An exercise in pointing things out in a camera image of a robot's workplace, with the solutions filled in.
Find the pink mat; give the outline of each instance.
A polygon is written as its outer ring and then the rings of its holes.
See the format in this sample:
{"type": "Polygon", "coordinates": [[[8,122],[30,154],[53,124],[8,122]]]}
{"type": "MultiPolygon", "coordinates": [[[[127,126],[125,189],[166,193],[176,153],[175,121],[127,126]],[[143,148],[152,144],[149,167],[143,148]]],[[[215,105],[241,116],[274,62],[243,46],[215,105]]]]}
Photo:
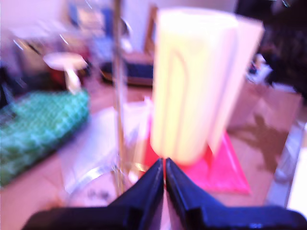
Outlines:
{"type": "MultiPolygon", "coordinates": [[[[147,166],[153,165],[159,158],[150,145],[149,137],[144,159],[147,166]]],[[[228,135],[225,133],[216,157],[213,157],[209,147],[206,149],[204,157],[194,165],[178,166],[195,184],[206,191],[249,194],[250,187],[228,135]]]]}

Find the metal pole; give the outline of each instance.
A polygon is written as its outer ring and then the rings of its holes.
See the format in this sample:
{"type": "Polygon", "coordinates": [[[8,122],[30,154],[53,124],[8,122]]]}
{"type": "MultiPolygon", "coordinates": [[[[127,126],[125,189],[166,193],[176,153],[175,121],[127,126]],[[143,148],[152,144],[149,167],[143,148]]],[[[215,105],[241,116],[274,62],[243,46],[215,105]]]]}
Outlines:
{"type": "Polygon", "coordinates": [[[118,121],[118,162],[117,162],[117,183],[118,193],[123,194],[123,174],[125,162],[124,148],[124,128],[123,128],[123,87],[124,87],[124,69],[122,61],[121,49],[121,4],[122,0],[114,0],[114,20],[113,20],[113,36],[114,36],[114,56],[113,56],[113,81],[116,86],[116,109],[118,121]]]}

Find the white wall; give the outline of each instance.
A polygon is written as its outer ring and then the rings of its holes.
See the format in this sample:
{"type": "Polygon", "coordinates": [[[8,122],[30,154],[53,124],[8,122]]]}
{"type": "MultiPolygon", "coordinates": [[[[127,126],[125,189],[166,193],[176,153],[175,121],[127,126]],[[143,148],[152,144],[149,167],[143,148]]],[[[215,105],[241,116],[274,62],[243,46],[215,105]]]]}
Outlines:
{"type": "MultiPolygon", "coordinates": [[[[8,27],[31,25],[38,20],[68,20],[68,0],[1,0],[1,30],[8,27]]],[[[232,12],[236,0],[123,0],[124,18],[131,25],[132,46],[142,50],[151,3],[159,8],[193,6],[232,12]]]]}
{"type": "Polygon", "coordinates": [[[124,18],[132,27],[131,43],[134,49],[142,50],[147,29],[151,3],[159,9],[173,6],[205,7],[233,12],[236,0],[125,0],[124,18]]]}
{"type": "Polygon", "coordinates": [[[1,29],[68,18],[66,0],[1,0],[0,3],[1,29]]]}

